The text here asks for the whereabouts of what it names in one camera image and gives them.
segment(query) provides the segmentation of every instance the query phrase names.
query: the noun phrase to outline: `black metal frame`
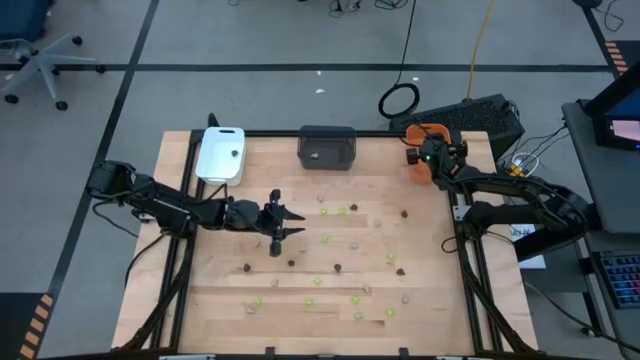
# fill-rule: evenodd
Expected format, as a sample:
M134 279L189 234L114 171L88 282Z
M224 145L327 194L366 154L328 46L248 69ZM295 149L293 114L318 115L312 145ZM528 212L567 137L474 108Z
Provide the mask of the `black metal frame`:
M211 116L209 117L209 125L218 126L218 123L215 117L211 117ZM405 135L404 132L390 132L390 131L384 131L384 130L383 131L378 131L378 130L358 131L357 134L358 134L358 137L360 138L362 137L399 138ZM180 186L180 191L182 191L185 194L188 192L189 185L191 183L191 174L193 173L193 166L194 166L193 162L195 159L195 154L203 136L204 136L204 130L192 130L189 137L189 148L187 150L187 157L185 160L182 184ZM246 130L245 136L247 137L297 137L298 131L297 130ZM195 196L197 198L201 198L203 195L203 192L204 192L204 182L198 179L198 186L196 189ZM453 209L453 206L458 205L458 199L454 193L451 193L451 192L449 193L449 202L452 209ZM472 197L471 196L465 197L465 202L467 203L467 205L470 205L473 202ZM465 247L466 240L462 236L461 229L455 223L454 223L454 231L456 235L456 243L458 246L458 256L461 264L461 270L463 270L462 269L463 264L469 262L469 255ZM171 328L171 336L169 340L169 347L172 349L179 348L180 335L181 335L181 329L182 329L182 320L183 320L184 310L186 306L186 296L189 288L189 275L191 270L191 261L192 261L193 252L195 248L195 239L196 239L195 234L194 236L185 239L187 243L185 248L185 254L189 254L189 256L188 258L185 258L183 261L187 261L187 264L188 264L187 268L189 269L189 271L186 274L186 281L184 282L184 284L182 285L182 288L178 292L178 300L176 302L175 316L173 319L173 326ZM161 298L167 294L168 287L171 284L171 279L175 271L176 256L177 256L177 251L179 247L179 242L180 242L180 239L172 238L171 243L169 245L169 250L167 253L167 262L165 264L164 275L162 279L162 288L160 291ZM483 290L486 292L489 299L492 300L489 272L487 269L487 263L486 263L486 258L484 255L484 249L482 247L482 243L474 242L473 244L474 244L473 246L474 246L475 259L477 264L477 270L478 270L478 278L482 283ZM464 281L463 281L463 284L464 284L467 312L469 315L469 327L471 330L473 347L474 347L475 353L479 354L486 350L483 346L482 332L480 330L480 320L479 320L477 306L476 306L476 297L471 287L468 284L464 283ZM489 325L493 351L502 352L503 351L502 340L501 340L498 327L490 317L487 317L487 321ZM164 327L164 317L160 319L160 321L158 322L158 324L153 330L153 335L150 343L151 349L160 347L160 339L162 337L163 327ZM409 357L408 350L406 350L405 352L408 358ZM229 355L228 357L232 359L236 356L241 358L249 358L248 356L245 356L245 355ZM268 358L269 348L266 349L265 355L259 355L257 357L254 355L251 357L261 358L261 359ZM397 358L397 357L396 356L380 357L380 359L383 359L383 358ZM418 358L435 359L435 357L431 357L431 356L429 357L410 356L410 358L411 359L418 359Z

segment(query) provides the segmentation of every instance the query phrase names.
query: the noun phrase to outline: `computer screen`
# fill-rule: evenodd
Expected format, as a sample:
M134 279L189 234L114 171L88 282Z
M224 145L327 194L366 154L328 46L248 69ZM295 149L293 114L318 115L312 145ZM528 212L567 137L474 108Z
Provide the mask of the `computer screen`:
M612 119L615 136L640 141L640 89L609 110L607 118Z

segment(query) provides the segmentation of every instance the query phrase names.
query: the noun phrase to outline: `office chair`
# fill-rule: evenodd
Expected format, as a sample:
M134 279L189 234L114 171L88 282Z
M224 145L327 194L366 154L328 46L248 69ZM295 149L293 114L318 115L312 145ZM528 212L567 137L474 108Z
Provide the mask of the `office chair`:
M58 110L67 110L65 101L58 100L54 76L60 72L56 64L96 64L96 71L104 73L104 65L98 65L96 59L66 56L62 51L68 46L82 45L80 36L67 34L53 44L38 51L33 42L44 33L44 22L52 0L0 0L0 46L9 46L12 54L23 66L9 83L2 88L4 100L17 104L19 99L12 92L40 72Z

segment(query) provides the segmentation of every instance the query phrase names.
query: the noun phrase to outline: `black container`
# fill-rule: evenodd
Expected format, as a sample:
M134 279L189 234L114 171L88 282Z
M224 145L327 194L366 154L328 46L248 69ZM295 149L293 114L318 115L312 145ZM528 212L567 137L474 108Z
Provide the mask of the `black container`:
M305 169L349 170L356 158L356 130L305 125L298 134L298 158Z

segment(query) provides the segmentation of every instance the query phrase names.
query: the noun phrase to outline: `floor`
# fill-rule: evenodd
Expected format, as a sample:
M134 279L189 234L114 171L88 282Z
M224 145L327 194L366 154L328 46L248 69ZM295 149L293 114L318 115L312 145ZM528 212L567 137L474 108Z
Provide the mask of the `floor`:
M329 3L56 2L38 45L67 32L79 34L84 45L70 53L95 57L109 71L63 68L57 86L69 104L66 112L54 108L41 81L16 92L18 105L0 102L0 291L55 297L39 357L111 346L134 241L87 212L82 190L94 161L123 160L152 173L162 133L203 128L209 112L223 126L246 129L387 127L376 104L398 67L376 65L400 62L411 6L384 11L364 1L357 13L332 18ZM407 63L424 66L405 71L402 79L420 88L419 109L464 97L488 4L418 1ZM621 0L614 12L627 22L618 32L605 29L598 12L594 26L600 25L607 40L637 40L640 22L631 14L639 11L640 3ZM502 93L518 104L526 137L551 133L561 126L563 103L592 97L613 80L601 45L582 9L569 0L496 0L472 96ZM0 55L0 64L11 60ZM0 84L9 69L0 65ZM388 112L408 105L403 95L390 100ZM568 138L541 160L538 175L589 197ZM137 229L128 211L105 212ZM620 357L614 345L585 337L544 299L528 295L541 349ZM553 296L586 319L581 297Z

